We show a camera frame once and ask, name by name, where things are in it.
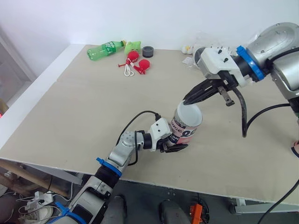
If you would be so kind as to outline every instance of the blue ring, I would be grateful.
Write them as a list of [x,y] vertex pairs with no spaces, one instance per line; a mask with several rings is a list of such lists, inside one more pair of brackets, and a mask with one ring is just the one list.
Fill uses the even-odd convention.
[[244,47],[242,46],[237,47],[237,54],[247,62],[247,64],[251,67],[253,72],[256,74],[256,77],[259,81],[265,78],[262,70],[260,70],[258,65],[252,60],[252,58],[246,52]]
[[61,216],[58,216],[58,217],[52,219],[51,221],[48,222],[49,224],[54,223],[55,221],[65,217],[65,216],[71,216],[74,219],[76,219],[79,223],[86,224],[86,222],[83,218],[81,218],[79,215],[77,215],[75,213],[72,213],[69,208],[64,207],[60,202],[55,202],[55,204],[57,205],[57,207],[59,207],[61,209]]
[[112,166],[110,163],[105,162],[105,160],[103,160],[103,159],[101,159],[101,158],[98,157],[98,158],[97,158],[97,161],[98,161],[101,165],[103,165],[103,166],[105,166],[105,167],[108,167],[109,169],[111,169],[112,171],[114,171],[118,176],[121,176],[121,175],[122,175],[121,171],[119,171],[116,167]]

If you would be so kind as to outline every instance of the white power strip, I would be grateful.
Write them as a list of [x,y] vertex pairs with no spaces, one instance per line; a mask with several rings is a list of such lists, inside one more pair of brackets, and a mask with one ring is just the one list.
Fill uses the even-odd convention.
[[34,197],[35,198],[31,202],[27,202],[27,205],[24,207],[24,209],[27,210],[28,212],[33,212],[53,202],[52,194],[47,194],[47,193],[37,191],[34,193]]

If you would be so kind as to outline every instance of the green plush toy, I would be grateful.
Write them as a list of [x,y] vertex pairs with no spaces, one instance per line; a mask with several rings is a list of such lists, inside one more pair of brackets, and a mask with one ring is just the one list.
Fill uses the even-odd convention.
[[140,45],[141,45],[141,41],[128,42],[125,46],[125,54],[127,55],[132,50],[139,51]]

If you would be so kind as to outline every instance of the can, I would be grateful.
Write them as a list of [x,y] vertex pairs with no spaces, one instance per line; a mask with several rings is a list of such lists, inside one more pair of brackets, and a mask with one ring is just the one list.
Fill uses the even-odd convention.
[[167,145],[188,144],[201,122],[202,114],[197,105],[180,102],[171,120],[172,134],[168,137]]

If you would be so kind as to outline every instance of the white string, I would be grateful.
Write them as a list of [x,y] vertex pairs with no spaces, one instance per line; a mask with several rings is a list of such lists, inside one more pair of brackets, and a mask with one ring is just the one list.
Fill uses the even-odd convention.
[[71,183],[71,196],[69,199],[63,197],[62,195],[58,195],[58,194],[54,194],[53,196],[60,196],[62,199],[64,199],[65,201],[69,202],[72,198],[73,198],[73,183]]
[[14,209],[11,210],[11,215],[10,215],[10,217],[9,217],[4,223],[6,223],[9,219],[11,219],[11,217],[13,216],[13,213],[14,213]]
[[38,210],[40,210],[40,209],[43,209],[43,208],[45,208],[45,207],[52,207],[52,208],[55,208],[55,209],[57,209],[57,210],[61,213],[61,210],[60,210],[58,207],[55,207],[55,206],[52,206],[52,205],[45,205],[45,206],[43,206],[43,207],[41,207],[41,208],[39,208],[39,209],[34,210],[33,212],[25,212],[25,213],[24,213],[24,212],[20,212],[21,208],[23,208],[23,207],[25,207],[25,205],[24,205],[24,206],[21,206],[21,207],[19,208],[19,210],[18,210],[18,212],[19,212],[21,215],[30,214],[30,213],[33,213],[33,212],[38,211]]
[[131,71],[130,66],[128,64],[126,64],[125,66],[125,71],[123,73],[125,76],[129,77],[129,76],[133,76],[134,72]]
[[9,192],[7,192],[7,193],[4,193],[3,195],[7,195],[7,194],[10,194],[10,193],[13,193],[14,195],[17,194],[17,192],[15,192],[15,191],[9,191]]
[[19,199],[17,199],[16,202],[31,202],[34,198],[35,198],[35,197],[25,197],[25,198],[23,198],[23,196],[20,195],[20,196],[19,196]]

